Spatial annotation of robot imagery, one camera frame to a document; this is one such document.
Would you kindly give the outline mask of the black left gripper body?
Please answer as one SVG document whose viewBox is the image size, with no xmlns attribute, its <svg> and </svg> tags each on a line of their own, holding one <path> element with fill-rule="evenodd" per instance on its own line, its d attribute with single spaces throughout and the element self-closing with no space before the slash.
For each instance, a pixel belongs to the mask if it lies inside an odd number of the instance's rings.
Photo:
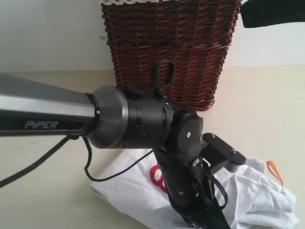
<svg viewBox="0 0 305 229">
<path fill-rule="evenodd" d="M 162 149 L 154 149 L 161 169 L 167 195 L 172 208 L 196 229 L 225 229 L 223 209 L 215 197 L 215 188 L 226 200 L 226 191 L 213 176 L 205 162 L 194 167 L 185 166 L 181 160 Z"/>
</svg>

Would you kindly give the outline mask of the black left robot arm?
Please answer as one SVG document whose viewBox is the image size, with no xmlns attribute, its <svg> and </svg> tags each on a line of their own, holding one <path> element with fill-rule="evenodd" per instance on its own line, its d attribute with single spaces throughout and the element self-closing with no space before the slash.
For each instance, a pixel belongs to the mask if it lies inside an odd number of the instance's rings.
<svg viewBox="0 0 305 229">
<path fill-rule="evenodd" d="M 160 166 L 173 209 L 191 225 L 227 229 L 227 193 L 203 160 L 203 119 L 172 102 L 159 89 L 141 93 L 131 86 L 103 86 L 80 93 L 15 76 L 0 76 L 1 136 L 62 135 L 36 162 L 2 180 L 2 187 L 28 174 L 67 141 L 81 137 L 97 148 L 148 148 Z"/>
</svg>

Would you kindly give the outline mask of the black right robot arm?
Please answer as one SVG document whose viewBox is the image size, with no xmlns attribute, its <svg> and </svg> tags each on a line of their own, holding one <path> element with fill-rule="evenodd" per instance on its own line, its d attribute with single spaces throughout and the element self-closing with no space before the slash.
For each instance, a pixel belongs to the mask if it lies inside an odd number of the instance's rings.
<svg viewBox="0 0 305 229">
<path fill-rule="evenodd" d="M 304 0 L 248 0 L 240 7 L 245 28 L 304 22 Z"/>
</svg>

